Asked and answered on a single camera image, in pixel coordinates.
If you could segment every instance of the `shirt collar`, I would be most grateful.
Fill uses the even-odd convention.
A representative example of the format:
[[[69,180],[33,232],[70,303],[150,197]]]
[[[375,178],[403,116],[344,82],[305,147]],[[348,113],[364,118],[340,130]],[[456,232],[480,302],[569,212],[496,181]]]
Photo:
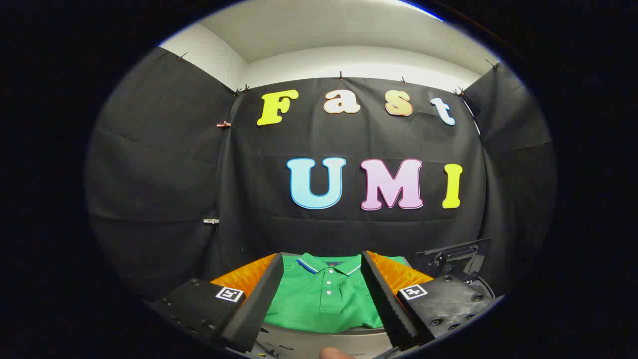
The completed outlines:
[[[297,262],[312,274],[317,274],[326,268],[332,268],[349,276],[355,273],[359,268],[361,268],[360,254],[354,257],[334,257],[331,258],[330,261],[342,263],[338,266],[331,267],[324,261],[320,260],[317,257],[313,257],[308,253],[304,253],[303,256],[297,259]]]

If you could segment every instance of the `button placket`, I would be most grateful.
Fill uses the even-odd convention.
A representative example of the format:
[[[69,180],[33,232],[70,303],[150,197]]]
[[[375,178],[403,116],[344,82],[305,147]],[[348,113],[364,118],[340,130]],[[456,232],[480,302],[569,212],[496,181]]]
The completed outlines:
[[[320,311],[331,313],[341,312],[341,293],[339,292],[338,286],[333,285],[333,283],[337,283],[336,281],[338,281],[338,273],[333,269],[324,270],[322,273]]]

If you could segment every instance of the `finger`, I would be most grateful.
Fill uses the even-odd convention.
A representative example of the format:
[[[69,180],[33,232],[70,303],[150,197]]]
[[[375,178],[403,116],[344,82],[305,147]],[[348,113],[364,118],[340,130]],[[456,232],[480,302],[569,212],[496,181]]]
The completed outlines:
[[[319,352],[319,357],[321,359],[354,359],[354,357],[333,347],[321,349],[321,351]]]

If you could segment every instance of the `letter u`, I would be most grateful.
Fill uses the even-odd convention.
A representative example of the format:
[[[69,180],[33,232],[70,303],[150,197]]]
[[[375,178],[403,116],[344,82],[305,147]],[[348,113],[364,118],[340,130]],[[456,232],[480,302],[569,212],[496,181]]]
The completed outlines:
[[[310,170],[315,161],[310,158],[294,158],[286,163],[290,169],[290,195],[299,206],[309,210],[322,210],[335,205],[341,199],[341,168],[346,160],[339,157],[324,158],[324,167],[328,168],[328,192],[315,195],[310,191]]]

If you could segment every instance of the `green polo shirt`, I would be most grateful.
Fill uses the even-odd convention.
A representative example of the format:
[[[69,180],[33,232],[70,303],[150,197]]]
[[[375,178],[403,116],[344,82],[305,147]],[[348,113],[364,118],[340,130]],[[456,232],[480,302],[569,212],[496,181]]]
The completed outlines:
[[[402,257],[387,257],[405,265]],[[284,273],[266,323],[315,333],[383,326],[354,257],[283,256]]]

